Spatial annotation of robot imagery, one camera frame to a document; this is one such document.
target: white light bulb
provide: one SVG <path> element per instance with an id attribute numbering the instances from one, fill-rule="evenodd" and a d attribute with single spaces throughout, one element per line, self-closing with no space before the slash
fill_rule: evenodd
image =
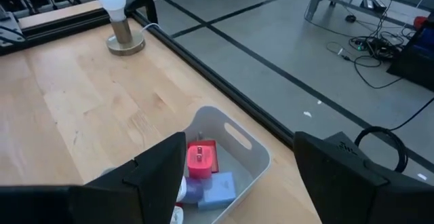
<path id="1" fill-rule="evenodd" d="M 108 12 L 110 19 L 113 22 L 122 21 L 125 19 L 125 5 L 127 0 L 99 0 L 102 7 Z"/>

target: wooden tabletop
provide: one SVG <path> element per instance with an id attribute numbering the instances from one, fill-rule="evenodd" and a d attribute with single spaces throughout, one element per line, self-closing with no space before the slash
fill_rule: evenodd
<path id="1" fill-rule="evenodd" d="M 292 151 L 150 33 L 143 51 L 127 57 L 107 50 L 112 33 L 102 26 L 1 58 L 0 184 L 84 184 L 184 130 L 211 105 L 272 156 L 225 223 L 320 223 Z"/>

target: lamp base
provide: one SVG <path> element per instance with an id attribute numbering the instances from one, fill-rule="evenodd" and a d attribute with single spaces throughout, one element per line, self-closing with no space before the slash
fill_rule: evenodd
<path id="1" fill-rule="evenodd" d="M 110 53 L 118 56 L 129 56 L 144 48 L 145 42 L 140 31 L 131 31 L 132 40 L 129 43 L 119 43 L 113 35 L 106 40 Z"/>

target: blue block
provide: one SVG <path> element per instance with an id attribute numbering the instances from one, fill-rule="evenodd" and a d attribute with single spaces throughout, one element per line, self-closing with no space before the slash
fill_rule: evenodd
<path id="1" fill-rule="evenodd" d="M 215 173 L 202 180 L 203 198 L 197 203 L 199 210 L 226 208 L 237 197 L 232 172 Z"/>

